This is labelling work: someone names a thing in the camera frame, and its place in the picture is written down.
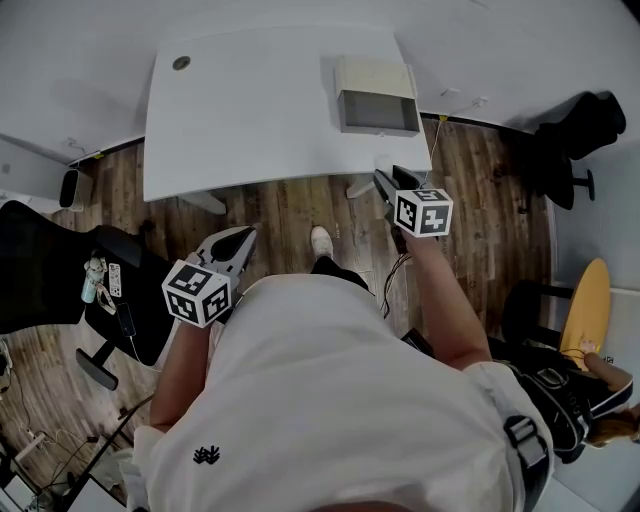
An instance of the chair armrest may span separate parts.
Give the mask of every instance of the chair armrest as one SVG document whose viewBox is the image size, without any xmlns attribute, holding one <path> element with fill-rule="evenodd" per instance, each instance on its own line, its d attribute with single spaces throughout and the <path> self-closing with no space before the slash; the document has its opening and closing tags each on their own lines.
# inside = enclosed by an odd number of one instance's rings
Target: chair armrest
<svg viewBox="0 0 640 512">
<path fill-rule="evenodd" d="M 133 236 L 113 226 L 98 227 L 96 242 L 100 247 L 126 261 L 135 268 L 142 261 L 142 247 Z"/>
</svg>

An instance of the buckle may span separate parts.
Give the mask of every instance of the buckle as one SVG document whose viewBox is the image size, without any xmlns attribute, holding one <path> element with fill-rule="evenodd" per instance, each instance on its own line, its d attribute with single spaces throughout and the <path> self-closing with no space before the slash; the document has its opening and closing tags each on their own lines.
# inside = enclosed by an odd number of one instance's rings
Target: buckle
<svg viewBox="0 0 640 512">
<path fill-rule="evenodd" d="M 504 424 L 504 431 L 526 469 L 547 457 L 546 443 L 538 437 L 538 429 L 531 418 L 511 416 Z"/>
</svg>

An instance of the foot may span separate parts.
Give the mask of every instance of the foot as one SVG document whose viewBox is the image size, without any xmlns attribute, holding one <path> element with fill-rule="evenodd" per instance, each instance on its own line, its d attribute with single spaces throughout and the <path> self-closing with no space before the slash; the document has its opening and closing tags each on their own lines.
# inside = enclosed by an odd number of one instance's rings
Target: foot
<svg viewBox="0 0 640 512">
<path fill-rule="evenodd" d="M 333 242 L 326 229 L 316 226 L 311 230 L 311 247 L 316 260 L 320 256 L 328 256 L 333 259 Z"/>
</svg>

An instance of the white t-shirt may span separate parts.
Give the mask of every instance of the white t-shirt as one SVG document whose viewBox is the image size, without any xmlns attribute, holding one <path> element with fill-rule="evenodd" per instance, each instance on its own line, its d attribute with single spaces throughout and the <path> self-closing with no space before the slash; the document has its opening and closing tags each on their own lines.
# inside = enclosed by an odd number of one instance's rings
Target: white t-shirt
<svg viewBox="0 0 640 512">
<path fill-rule="evenodd" d="M 152 512 L 305 512 L 370 500 L 514 510 L 523 482 L 507 462 L 496 397 L 533 417 L 551 447 L 507 367 L 460 372 L 419 353 L 352 283 L 273 276 L 239 303 L 186 415 L 166 434 L 136 431 L 134 461 Z M 197 463 L 202 448 L 219 458 Z"/>
</svg>

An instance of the black strap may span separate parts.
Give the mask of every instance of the black strap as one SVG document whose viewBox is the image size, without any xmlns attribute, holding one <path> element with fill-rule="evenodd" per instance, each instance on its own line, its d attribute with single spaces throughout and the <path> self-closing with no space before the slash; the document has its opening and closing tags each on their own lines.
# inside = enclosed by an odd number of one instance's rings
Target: black strap
<svg viewBox="0 0 640 512">
<path fill-rule="evenodd" d="M 504 424 L 504 431 L 518 452 L 525 489 L 524 512 L 531 512 L 540 500 L 549 475 L 549 447 L 538 435 L 534 421 L 527 416 L 510 416 Z"/>
</svg>

